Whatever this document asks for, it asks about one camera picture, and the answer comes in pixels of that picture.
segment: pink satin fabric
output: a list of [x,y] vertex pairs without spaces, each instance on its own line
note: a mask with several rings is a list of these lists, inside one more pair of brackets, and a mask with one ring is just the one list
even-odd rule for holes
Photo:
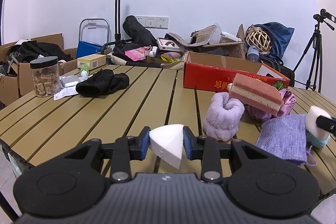
[[281,95],[283,104],[280,107],[280,110],[278,111],[277,115],[272,115],[270,113],[267,113],[252,106],[247,107],[248,113],[251,116],[253,116],[256,120],[261,122],[264,122],[272,118],[278,118],[281,116],[289,115],[296,103],[295,95],[288,89],[280,90],[279,93]]

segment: black suitcase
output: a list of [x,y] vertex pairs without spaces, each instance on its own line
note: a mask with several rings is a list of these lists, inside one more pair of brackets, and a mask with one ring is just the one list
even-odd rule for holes
[[259,55],[259,59],[266,65],[270,66],[274,70],[280,72],[282,75],[285,75],[287,78],[289,78],[289,86],[295,86],[295,73],[291,69],[283,65],[280,65],[277,61],[267,58],[262,54]]

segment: silver metal handle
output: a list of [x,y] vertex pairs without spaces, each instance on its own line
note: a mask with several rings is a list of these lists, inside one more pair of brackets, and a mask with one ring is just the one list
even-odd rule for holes
[[107,38],[106,38],[106,43],[108,43],[110,41],[110,24],[108,22],[107,19],[105,18],[86,18],[86,19],[83,19],[81,24],[79,24],[79,33],[78,33],[78,42],[82,40],[82,37],[81,37],[81,30],[82,30],[82,24],[84,21],[86,20],[102,20],[102,21],[105,21],[106,24],[107,24]]

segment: yellow box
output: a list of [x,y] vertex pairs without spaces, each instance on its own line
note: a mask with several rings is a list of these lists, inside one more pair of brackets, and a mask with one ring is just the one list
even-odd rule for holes
[[99,68],[106,64],[106,55],[91,54],[77,58],[77,68],[80,69],[83,64],[87,64],[89,70]]

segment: red box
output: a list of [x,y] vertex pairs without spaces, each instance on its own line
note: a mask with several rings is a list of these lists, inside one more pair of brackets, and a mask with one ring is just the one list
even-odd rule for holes
[[237,73],[269,85],[280,85],[280,81],[286,88],[289,85],[287,77],[262,63],[197,52],[188,52],[185,60],[183,87],[188,89],[227,92]]

